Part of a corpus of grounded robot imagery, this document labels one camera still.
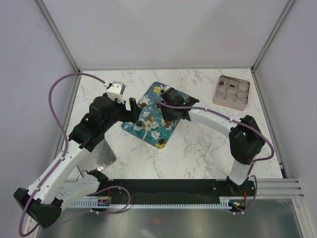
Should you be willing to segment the teal floral tray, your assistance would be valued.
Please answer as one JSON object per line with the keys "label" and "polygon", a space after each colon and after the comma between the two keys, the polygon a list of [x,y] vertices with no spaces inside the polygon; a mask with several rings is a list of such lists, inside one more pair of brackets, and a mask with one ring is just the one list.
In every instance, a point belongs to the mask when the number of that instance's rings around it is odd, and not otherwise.
{"label": "teal floral tray", "polygon": [[[156,107],[156,104],[158,104],[156,99],[161,100],[159,90],[161,86],[164,86],[164,84],[157,81],[154,82],[137,103],[139,107],[141,103],[147,104],[144,108],[141,108],[142,111],[138,119],[138,121],[142,122],[142,127],[138,127],[136,123],[132,122],[124,122],[121,125],[121,128],[126,132],[132,134],[133,136],[145,141],[146,143],[158,149],[162,149],[167,144],[167,142],[169,141],[170,137],[172,136],[173,132],[175,131],[176,127],[180,122],[180,120],[176,120],[173,123],[171,123],[171,130],[166,129],[165,123],[161,122],[163,117],[160,108],[158,109]],[[151,128],[150,131],[145,130],[145,122],[148,121],[148,115],[152,116],[152,120],[150,120],[151,124],[148,125],[148,127]],[[165,143],[163,145],[159,145],[159,140],[162,138],[165,139]]]}

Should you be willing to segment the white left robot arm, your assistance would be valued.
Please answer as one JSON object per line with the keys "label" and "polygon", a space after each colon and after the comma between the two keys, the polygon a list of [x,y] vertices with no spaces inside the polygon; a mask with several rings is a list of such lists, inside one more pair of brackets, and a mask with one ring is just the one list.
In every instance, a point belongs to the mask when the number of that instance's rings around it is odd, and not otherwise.
{"label": "white left robot arm", "polygon": [[99,96],[89,106],[89,111],[66,138],[66,146],[43,174],[28,188],[18,188],[13,197],[42,228],[56,222],[62,211],[95,193],[104,195],[108,190],[107,176],[94,169],[82,180],[61,189],[61,185],[79,163],[105,138],[105,133],[118,121],[137,122],[142,109],[134,98],[129,99],[130,109],[118,99]]}

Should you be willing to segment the pink chocolate tin box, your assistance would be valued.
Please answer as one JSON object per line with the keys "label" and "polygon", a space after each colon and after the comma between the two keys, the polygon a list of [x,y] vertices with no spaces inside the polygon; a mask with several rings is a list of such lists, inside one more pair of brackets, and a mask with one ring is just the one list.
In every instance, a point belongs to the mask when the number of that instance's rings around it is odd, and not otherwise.
{"label": "pink chocolate tin box", "polygon": [[[248,90],[240,90],[242,85],[248,86]],[[249,101],[250,86],[251,84],[247,80],[221,75],[215,88],[213,103],[230,109],[244,111]]]}

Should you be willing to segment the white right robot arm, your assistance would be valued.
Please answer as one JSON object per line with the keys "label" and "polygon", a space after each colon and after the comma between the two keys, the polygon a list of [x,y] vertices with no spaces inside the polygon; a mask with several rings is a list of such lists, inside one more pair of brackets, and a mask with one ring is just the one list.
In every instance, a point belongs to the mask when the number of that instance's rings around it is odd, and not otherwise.
{"label": "white right robot arm", "polygon": [[234,159],[232,169],[228,175],[226,189],[231,195],[239,195],[245,188],[248,171],[254,158],[265,145],[264,139],[253,130],[236,124],[219,115],[219,112],[209,112],[209,108],[195,100],[185,100],[181,107],[188,109],[172,109],[161,105],[160,109],[165,121],[185,119],[197,122],[214,129],[229,139],[230,155]]}

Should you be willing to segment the metal tin lid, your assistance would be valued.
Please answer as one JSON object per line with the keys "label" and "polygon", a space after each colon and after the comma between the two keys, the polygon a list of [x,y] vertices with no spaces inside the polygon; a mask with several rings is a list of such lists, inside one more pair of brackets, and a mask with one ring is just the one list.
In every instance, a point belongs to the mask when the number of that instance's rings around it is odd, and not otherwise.
{"label": "metal tin lid", "polygon": [[116,155],[108,142],[103,139],[90,154],[90,168],[102,171],[116,161]]}

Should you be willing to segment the metal tongs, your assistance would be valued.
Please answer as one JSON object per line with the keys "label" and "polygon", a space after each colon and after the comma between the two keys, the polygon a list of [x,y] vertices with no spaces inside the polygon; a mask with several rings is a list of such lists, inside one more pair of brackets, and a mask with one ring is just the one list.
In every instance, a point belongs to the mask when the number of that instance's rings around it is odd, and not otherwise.
{"label": "metal tongs", "polygon": [[174,115],[175,109],[160,106],[160,111],[165,122],[173,123],[175,120],[177,120],[177,117]]}

